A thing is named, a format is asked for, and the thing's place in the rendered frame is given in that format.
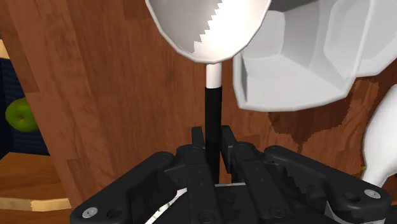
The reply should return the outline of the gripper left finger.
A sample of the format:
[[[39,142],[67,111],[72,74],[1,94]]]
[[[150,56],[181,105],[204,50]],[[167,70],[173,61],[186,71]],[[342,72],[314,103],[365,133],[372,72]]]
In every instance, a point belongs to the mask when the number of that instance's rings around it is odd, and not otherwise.
[[[166,203],[158,224],[222,224],[201,134],[176,154],[159,151],[84,201],[70,224],[146,224]]]

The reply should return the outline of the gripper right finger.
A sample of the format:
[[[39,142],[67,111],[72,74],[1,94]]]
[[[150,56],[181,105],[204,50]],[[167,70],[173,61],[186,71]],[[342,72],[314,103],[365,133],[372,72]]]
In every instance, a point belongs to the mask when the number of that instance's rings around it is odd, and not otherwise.
[[[392,224],[385,190],[282,146],[258,151],[221,129],[226,170],[246,184],[261,224]]]

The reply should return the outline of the white ladle with black handle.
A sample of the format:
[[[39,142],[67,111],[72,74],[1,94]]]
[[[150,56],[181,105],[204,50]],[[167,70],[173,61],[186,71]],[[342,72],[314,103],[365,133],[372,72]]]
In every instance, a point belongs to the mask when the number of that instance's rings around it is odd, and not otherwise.
[[[219,182],[222,63],[233,58],[262,25],[272,0],[145,0],[168,44],[205,65],[205,154]]]

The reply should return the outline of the white faceted bowl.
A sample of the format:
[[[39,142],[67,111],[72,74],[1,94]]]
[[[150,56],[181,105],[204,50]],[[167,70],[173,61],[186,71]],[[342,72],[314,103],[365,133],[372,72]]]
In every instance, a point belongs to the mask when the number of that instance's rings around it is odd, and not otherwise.
[[[298,111],[343,99],[397,59],[397,0],[272,0],[234,57],[242,109]]]

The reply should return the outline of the dark blue furniture piece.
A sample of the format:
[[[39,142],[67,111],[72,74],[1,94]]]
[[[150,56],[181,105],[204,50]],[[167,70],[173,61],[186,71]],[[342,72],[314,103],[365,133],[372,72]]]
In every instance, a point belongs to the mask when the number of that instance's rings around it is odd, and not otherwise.
[[[0,112],[5,112],[9,104],[24,96],[4,41],[0,37]],[[0,115],[0,158],[9,152],[50,155],[40,131],[20,132],[9,125],[4,115]]]

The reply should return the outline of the green apple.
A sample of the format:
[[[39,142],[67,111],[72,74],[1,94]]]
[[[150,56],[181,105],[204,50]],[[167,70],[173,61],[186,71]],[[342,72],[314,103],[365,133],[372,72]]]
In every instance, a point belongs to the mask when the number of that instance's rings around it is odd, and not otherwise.
[[[5,111],[6,121],[20,132],[37,131],[38,125],[25,97],[14,100]]]

